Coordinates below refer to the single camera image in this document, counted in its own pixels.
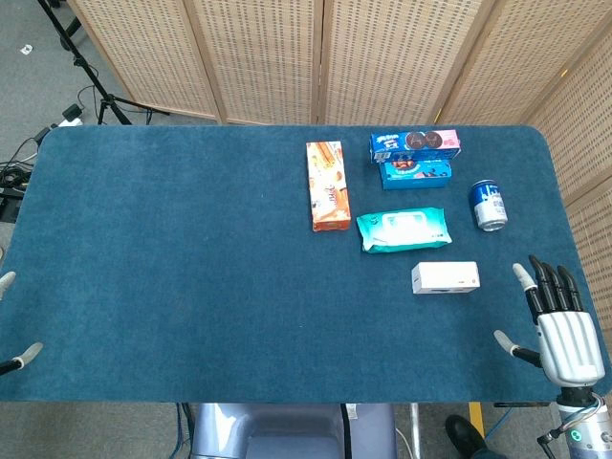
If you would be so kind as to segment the metal table leg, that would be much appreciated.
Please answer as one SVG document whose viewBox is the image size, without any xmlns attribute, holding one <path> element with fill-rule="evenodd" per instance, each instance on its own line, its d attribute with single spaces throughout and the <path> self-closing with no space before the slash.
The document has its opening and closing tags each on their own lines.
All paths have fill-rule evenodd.
<svg viewBox="0 0 612 459">
<path fill-rule="evenodd" d="M 409 405 L 410 410 L 410 430 L 411 430 L 411 441 L 412 441 L 412 455 L 413 459 L 421 459 L 421 438 L 420 438 L 420 416 L 419 416 L 419 405 L 417 403 L 411 403 Z"/>
</svg>

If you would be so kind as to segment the woven wooden screen panel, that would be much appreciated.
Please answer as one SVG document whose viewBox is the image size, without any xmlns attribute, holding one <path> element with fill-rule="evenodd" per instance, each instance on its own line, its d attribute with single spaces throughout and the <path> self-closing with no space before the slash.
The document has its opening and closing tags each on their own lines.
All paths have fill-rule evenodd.
<svg viewBox="0 0 612 459">
<path fill-rule="evenodd" d="M 612 169 L 612 30 L 530 117 L 549 145 L 565 203 Z"/>
<path fill-rule="evenodd" d="M 612 330 L 612 177 L 567 209 L 602 330 Z"/>
<path fill-rule="evenodd" d="M 318 120 L 427 124 L 492 0 L 324 0 Z"/>
<path fill-rule="evenodd" d="M 223 123 L 317 119 L 325 0 L 184 0 Z"/>
<path fill-rule="evenodd" d="M 68 0 L 129 97 L 219 121 L 184 0 Z"/>
<path fill-rule="evenodd" d="M 498 0 L 442 124 L 515 124 L 612 13 L 612 0 Z"/>
</svg>

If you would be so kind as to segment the blue pink cookie box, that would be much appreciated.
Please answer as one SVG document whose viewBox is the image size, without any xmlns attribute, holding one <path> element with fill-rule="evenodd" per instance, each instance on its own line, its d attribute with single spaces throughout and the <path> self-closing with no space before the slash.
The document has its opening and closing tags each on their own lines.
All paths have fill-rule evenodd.
<svg viewBox="0 0 612 459">
<path fill-rule="evenodd" d="M 370 136 L 372 163 L 452 160 L 461 152 L 454 129 L 408 131 Z"/>
</svg>

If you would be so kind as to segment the dark blue table mat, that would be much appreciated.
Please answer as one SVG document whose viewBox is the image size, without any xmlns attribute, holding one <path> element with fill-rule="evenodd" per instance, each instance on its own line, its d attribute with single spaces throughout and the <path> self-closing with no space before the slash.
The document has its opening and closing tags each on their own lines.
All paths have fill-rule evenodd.
<svg viewBox="0 0 612 459">
<path fill-rule="evenodd" d="M 593 309 L 548 145 L 528 126 L 462 126 L 441 189 L 385 191 L 371 126 L 81 126 L 43 141 L 3 264 L 0 401 L 546 401 L 504 352 L 537 335 L 513 263 L 564 266 Z M 340 141 L 354 216 L 442 208 L 452 242 L 370 254 L 356 225 L 312 229 L 306 143 Z M 470 189 L 508 216 L 478 228 Z M 480 287 L 415 295 L 420 262 L 474 261 Z"/>
</svg>

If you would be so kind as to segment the black shoe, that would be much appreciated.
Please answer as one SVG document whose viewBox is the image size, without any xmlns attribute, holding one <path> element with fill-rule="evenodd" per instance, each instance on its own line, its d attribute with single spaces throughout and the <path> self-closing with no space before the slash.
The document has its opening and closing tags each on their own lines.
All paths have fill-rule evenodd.
<svg viewBox="0 0 612 459">
<path fill-rule="evenodd" d="M 470 421 L 459 415 L 450 415 L 445 421 L 446 433 L 463 459 L 487 448 L 484 437 Z"/>
</svg>

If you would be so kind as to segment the left robot hand grey fingertips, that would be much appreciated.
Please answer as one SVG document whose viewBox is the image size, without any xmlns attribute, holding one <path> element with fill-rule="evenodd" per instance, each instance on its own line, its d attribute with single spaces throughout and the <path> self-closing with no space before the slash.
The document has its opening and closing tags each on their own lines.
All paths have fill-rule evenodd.
<svg viewBox="0 0 612 459">
<path fill-rule="evenodd" d="M 15 272 L 8 272 L 0 277 L 0 300 L 3 299 L 4 293 L 11 286 L 15 278 Z M 7 361 L 0 361 L 0 376 L 23 369 L 37 357 L 43 347 L 44 344 L 42 342 L 35 342 L 21 355 Z"/>
</svg>

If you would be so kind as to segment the small blue cookie box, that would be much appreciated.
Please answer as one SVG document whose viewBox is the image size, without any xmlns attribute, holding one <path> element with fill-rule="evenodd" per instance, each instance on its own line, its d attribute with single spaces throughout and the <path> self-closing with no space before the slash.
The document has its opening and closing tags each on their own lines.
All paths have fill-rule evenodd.
<svg viewBox="0 0 612 459">
<path fill-rule="evenodd" d="M 452 177 L 450 161 L 397 161 L 380 163 L 384 190 L 444 187 Z"/>
</svg>

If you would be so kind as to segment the teal wet wipes pack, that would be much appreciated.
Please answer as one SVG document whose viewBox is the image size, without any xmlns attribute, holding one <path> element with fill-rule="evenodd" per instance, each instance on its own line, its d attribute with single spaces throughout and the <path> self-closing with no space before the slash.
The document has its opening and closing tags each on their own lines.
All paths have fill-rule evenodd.
<svg viewBox="0 0 612 459">
<path fill-rule="evenodd" d="M 388 253 L 437 249 L 452 242 L 442 208 L 408 208 L 361 215 L 362 250 Z"/>
</svg>

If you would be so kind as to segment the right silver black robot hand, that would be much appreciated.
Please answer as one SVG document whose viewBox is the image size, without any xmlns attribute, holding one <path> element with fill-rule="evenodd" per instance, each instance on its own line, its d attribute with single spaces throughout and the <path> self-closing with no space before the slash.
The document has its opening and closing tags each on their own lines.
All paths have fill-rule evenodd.
<svg viewBox="0 0 612 459">
<path fill-rule="evenodd" d="M 583 308 L 578 283 L 563 266 L 553 268 L 529 257 L 535 273 L 513 264 L 532 316 L 539 349 L 532 351 L 511 341 L 502 331 L 493 336 L 511 356 L 543 370 L 561 388 L 592 387 L 605 369 L 592 316 Z"/>
</svg>

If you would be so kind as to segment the black tripod stand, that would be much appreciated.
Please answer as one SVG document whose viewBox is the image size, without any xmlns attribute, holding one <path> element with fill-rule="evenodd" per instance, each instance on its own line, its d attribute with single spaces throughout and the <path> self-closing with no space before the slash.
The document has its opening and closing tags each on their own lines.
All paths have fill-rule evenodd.
<svg viewBox="0 0 612 459">
<path fill-rule="evenodd" d="M 77 16 L 71 21 L 71 23 L 64 28 L 56 17 L 54 10 L 60 7 L 62 1 L 67 0 L 36 0 L 41 9 L 45 12 L 47 17 L 50 19 L 56 33 L 59 36 L 59 42 L 65 51 L 70 52 L 73 55 L 73 64 L 82 69 L 87 77 L 92 82 L 94 92 L 99 93 L 99 101 L 95 102 L 95 113 L 97 116 L 98 125 L 104 124 L 104 115 L 107 109 L 115 115 L 116 119 L 122 125 L 130 125 L 131 120 L 123 113 L 120 104 L 129 105 L 141 109 L 146 114 L 145 124 L 148 125 L 151 122 L 153 114 L 160 114 L 169 116 L 170 113 L 161 109 L 154 108 L 152 106 L 144 105 L 133 100 L 117 97 L 111 93 L 108 93 L 101 82 L 98 79 L 98 69 L 92 67 L 87 59 L 78 50 L 76 44 L 73 41 L 74 34 L 82 28 L 82 24 Z"/>
</svg>

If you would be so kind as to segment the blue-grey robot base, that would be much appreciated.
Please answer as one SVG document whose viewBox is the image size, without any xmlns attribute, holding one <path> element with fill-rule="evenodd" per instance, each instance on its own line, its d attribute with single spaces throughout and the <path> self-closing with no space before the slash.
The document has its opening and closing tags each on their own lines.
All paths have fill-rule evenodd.
<svg viewBox="0 0 612 459">
<path fill-rule="evenodd" d="M 189 459 L 397 459 L 390 404 L 200 404 Z"/>
</svg>

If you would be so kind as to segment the blue white drink can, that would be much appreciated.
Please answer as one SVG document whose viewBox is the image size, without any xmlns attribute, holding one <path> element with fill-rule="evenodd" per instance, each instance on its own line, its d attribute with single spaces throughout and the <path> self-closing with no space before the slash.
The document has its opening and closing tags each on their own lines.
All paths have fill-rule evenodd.
<svg viewBox="0 0 612 459">
<path fill-rule="evenodd" d="M 493 180 L 482 180 L 472 185 L 470 205 L 476 224 L 482 231 L 500 230 L 508 222 L 499 186 Z"/>
</svg>

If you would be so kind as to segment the small white box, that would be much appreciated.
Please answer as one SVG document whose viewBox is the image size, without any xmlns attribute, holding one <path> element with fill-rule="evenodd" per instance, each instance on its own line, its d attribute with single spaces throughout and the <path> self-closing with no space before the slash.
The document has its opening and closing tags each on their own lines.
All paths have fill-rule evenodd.
<svg viewBox="0 0 612 459">
<path fill-rule="evenodd" d="M 415 295 L 469 293 L 480 287 L 474 261 L 420 262 L 411 271 Z"/>
</svg>

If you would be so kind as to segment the orange biscuit box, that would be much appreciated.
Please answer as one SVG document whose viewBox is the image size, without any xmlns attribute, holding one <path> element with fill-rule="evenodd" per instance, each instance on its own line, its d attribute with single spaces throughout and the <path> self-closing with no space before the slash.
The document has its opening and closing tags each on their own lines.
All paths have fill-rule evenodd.
<svg viewBox="0 0 612 459">
<path fill-rule="evenodd" d="M 340 141 L 307 142 L 313 231 L 347 230 L 351 210 Z"/>
</svg>

